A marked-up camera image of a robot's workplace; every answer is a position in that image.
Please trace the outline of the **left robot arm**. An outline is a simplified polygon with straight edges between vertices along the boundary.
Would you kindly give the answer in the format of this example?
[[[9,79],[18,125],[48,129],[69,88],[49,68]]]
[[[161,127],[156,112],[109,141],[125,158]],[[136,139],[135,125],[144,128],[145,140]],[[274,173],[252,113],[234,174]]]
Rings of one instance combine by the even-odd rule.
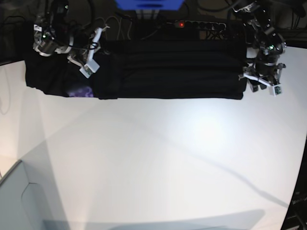
[[[269,9],[259,0],[232,0],[231,9],[241,15],[244,28],[254,32],[251,46],[257,55],[246,60],[239,79],[246,79],[253,92],[269,89],[271,95],[282,93],[281,73],[286,65],[279,63],[286,50],[284,38],[276,32],[270,18]]]

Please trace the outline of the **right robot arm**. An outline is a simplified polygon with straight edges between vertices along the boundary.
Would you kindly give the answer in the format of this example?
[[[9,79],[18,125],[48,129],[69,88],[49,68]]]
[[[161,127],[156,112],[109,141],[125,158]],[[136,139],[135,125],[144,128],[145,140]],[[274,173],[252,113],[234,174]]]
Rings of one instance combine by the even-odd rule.
[[[39,13],[34,23],[33,50],[41,56],[55,53],[67,56],[70,63],[90,74],[99,69],[94,54],[101,49],[101,35],[110,27],[93,29],[95,22],[94,3],[89,0],[91,21],[88,25],[66,21],[69,12],[68,0],[45,1],[44,11]]]

